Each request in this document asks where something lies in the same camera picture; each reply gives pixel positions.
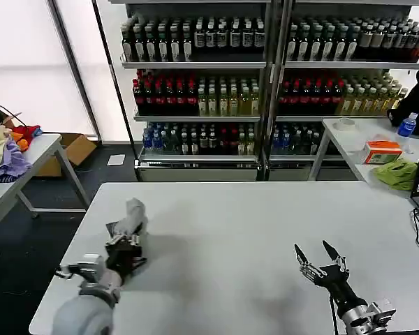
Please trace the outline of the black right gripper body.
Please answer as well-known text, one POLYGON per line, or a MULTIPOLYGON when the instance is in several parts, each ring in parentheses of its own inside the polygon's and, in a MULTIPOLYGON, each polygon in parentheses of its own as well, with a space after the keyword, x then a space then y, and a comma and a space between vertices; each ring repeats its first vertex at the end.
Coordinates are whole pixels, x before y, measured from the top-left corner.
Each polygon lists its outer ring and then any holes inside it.
POLYGON ((337 305, 338 313, 345 313, 365 305, 365 300, 359 298, 348 284, 348 271, 341 271, 339 265, 327 265, 320 267, 320 270, 324 271, 325 275, 316 279, 316 285, 330 293, 337 305))

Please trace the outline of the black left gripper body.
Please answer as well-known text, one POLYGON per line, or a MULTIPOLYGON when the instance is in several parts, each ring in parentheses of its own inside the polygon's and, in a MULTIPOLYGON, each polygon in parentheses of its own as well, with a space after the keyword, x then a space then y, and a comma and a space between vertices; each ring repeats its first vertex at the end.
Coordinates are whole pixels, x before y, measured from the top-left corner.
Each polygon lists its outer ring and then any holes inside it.
POLYGON ((105 261, 106 266, 119 274, 122 283, 125 283, 134 275, 137 269, 147 262, 141 245, 123 243, 106 245, 105 249, 108 254, 108 258, 105 261))

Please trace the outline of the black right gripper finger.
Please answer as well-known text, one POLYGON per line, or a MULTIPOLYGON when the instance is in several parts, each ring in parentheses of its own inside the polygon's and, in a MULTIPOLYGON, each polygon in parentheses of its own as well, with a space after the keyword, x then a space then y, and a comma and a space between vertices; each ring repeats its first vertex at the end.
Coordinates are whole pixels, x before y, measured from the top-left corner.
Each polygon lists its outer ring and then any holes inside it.
POLYGON ((346 274, 348 268, 346 266, 346 258, 341 256, 337 249, 329 244, 326 240, 322 241, 323 247, 332 261, 331 265, 322 267, 322 271, 325 274, 346 274))
POLYGON ((301 274, 312 283, 317 283, 324 277, 324 272, 321 269, 313 266, 312 263, 308 261, 307 257, 297 244, 294 245, 294 248, 297 261, 300 265, 299 269, 301 274))

